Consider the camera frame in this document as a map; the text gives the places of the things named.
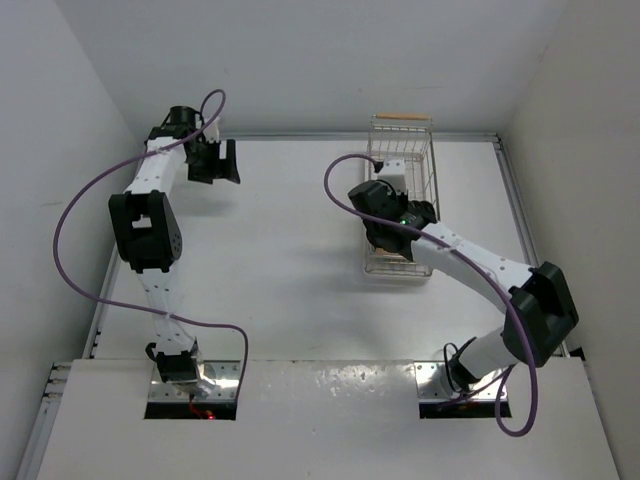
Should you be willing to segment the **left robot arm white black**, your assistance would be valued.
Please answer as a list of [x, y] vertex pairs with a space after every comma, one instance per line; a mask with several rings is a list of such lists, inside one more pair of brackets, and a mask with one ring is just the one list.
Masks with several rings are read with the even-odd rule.
[[187, 179], [212, 184], [240, 184], [236, 143], [207, 139], [198, 131], [204, 117], [187, 106], [173, 106], [148, 136], [145, 158], [134, 180], [108, 202], [118, 253], [136, 273], [152, 314], [156, 339], [147, 355], [163, 383], [191, 397], [203, 398], [215, 386], [213, 370], [202, 359], [198, 342], [171, 317], [177, 307], [178, 261], [184, 240], [169, 201], [182, 165]]

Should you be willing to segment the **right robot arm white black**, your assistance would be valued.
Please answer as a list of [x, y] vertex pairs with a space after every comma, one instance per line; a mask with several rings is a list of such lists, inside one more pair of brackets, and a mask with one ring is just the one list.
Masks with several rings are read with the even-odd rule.
[[543, 367], [577, 325], [558, 266], [533, 267], [479, 247], [438, 221], [429, 202], [411, 201], [380, 180], [354, 187], [348, 198], [373, 246], [450, 276], [504, 313], [502, 327], [468, 340], [449, 360], [446, 393], [468, 392], [487, 374], [517, 363]]

